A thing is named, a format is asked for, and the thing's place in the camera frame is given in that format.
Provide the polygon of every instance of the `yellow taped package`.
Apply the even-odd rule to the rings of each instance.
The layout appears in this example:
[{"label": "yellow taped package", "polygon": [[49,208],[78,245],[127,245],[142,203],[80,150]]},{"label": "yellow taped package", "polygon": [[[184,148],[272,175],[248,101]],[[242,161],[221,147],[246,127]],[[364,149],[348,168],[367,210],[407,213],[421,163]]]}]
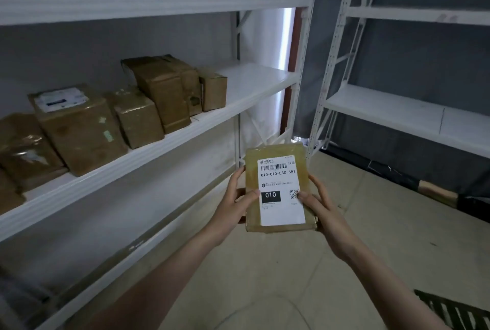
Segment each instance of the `yellow taped package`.
[{"label": "yellow taped package", "polygon": [[278,144],[247,149],[247,191],[261,194],[247,209],[247,231],[285,232],[316,229],[316,217],[297,199],[309,192],[302,144]]}]

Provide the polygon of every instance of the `shelving unit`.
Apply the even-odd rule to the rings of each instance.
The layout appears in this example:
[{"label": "shelving unit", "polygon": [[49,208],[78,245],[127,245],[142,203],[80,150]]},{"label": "shelving unit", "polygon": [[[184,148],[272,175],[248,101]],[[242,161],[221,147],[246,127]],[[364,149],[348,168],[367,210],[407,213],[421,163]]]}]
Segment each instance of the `shelving unit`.
[{"label": "shelving unit", "polygon": [[[24,205],[0,215],[0,241],[40,222],[49,215],[229,119],[234,119],[235,122],[235,167],[240,166],[243,159],[240,157],[239,115],[263,98],[270,97],[287,87],[292,89],[288,125],[285,132],[274,142],[290,141],[301,86],[313,4],[314,0],[0,0],[0,25],[4,26],[224,11],[303,8],[301,36],[294,73],[248,62],[231,62],[214,67],[213,69],[218,73],[228,77],[226,106],[224,108],[193,116],[191,125],[166,135],[162,141],[131,150],[125,156],[84,176],[76,178],[71,174],[65,174],[27,192],[28,201]],[[240,32],[247,18],[248,15],[242,18],[242,22],[238,24],[237,33]],[[265,141],[265,137],[260,132],[259,134]],[[221,178],[212,180],[210,184],[214,184],[218,180]],[[138,244],[129,256],[117,262],[102,277],[86,287],[79,295],[41,324],[38,329],[53,329],[62,326],[64,321],[175,230],[182,218],[185,217],[186,212],[188,211],[176,215],[164,228]]]},{"label": "shelving unit", "polygon": [[[490,11],[375,7],[372,6],[373,0],[362,0],[361,6],[353,7],[351,1],[342,0],[340,5],[310,133],[307,160],[328,145],[338,112],[490,158],[490,116],[348,84],[366,19],[488,26]],[[357,31],[350,53],[339,57],[348,17],[359,18]],[[327,98],[334,68],[339,61],[346,59],[340,88]],[[318,143],[325,127],[326,136]]]}]

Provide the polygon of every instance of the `small cardboard box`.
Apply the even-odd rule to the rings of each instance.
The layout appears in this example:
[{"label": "small cardboard box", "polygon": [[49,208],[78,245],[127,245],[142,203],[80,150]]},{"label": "small cardboard box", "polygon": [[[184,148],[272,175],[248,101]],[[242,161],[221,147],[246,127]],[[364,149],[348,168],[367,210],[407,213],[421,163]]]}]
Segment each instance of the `small cardboard box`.
[{"label": "small cardboard box", "polygon": [[0,215],[20,206],[26,200],[7,174],[0,169]]},{"label": "small cardboard box", "polygon": [[136,86],[104,95],[119,120],[129,147],[136,149],[162,140],[162,123],[155,103]]},{"label": "small cardboard box", "polygon": [[125,59],[121,64],[133,73],[139,88],[155,103],[166,134],[191,124],[180,74],[167,61],[145,56]]},{"label": "small cardboard box", "polygon": [[73,175],[127,153],[106,100],[87,85],[29,95],[38,121]]},{"label": "small cardboard box", "polygon": [[261,194],[247,209],[249,232],[285,232],[316,229],[316,217],[297,199],[309,192],[308,171],[302,144],[278,144],[247,149],[247,192]]},{"label": "small cardboard box", "polygon": [[0,120],[0,165],[23,191],[68,170],[33,114],[14,113]]},{"label": "small cardboard box", "polygon": [[202,86],[202,109],[207,112],[224,108],[228,78],[211,70],[200,69],[199,82]]},{"label": "small cardboard box", "polygon": [[202,113],[201,85],[199,84],[198,71],[186,62],[170,54],[161,56],[161,58],[168,62],[172,70],[180,73],[182,87],[189,107],[189,114],[195,116],[196,114]]}]

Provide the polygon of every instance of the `tile floor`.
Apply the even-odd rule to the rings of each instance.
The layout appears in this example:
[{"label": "tile floor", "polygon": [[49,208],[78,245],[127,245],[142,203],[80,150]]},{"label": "tile floor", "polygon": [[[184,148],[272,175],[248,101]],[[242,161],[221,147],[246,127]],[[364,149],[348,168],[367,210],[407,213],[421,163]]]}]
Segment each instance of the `tile floor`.
[{"label": "tile floor", "polygon": [[[490,309],[490,225],[318,153],[310,171],[354,231],[413,289]],[[220,194],[82,309],[78,327],[163,261],[212,214]],[[312,231],[238,226],[205,259],[161,329],[384,329],[350,269]]]}]

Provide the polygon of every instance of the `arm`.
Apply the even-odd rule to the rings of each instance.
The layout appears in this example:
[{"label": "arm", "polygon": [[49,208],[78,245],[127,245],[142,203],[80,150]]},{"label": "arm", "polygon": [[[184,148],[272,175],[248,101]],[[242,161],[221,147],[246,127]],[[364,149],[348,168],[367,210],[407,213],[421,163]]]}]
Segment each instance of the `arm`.
[{"label": "arm", "polygon": [[353,233],[328,197],[324,185],[313,175],[310,179],[320,197],[300,192],[298,198],[318,216],[321,231],[332,251],[352,268],[386,327],[390,330],[448,330],[449,327]]},{"label": "arm", "polygon": [[113,305],[98,313],[89,329],[153,330],[160,326],[207,254],[230,234],[252,201],[259,197],[259,190],[245,195],[245,189],[237,189],[243,171],[244,167],[231,175],[223,200],[206,226]]}]

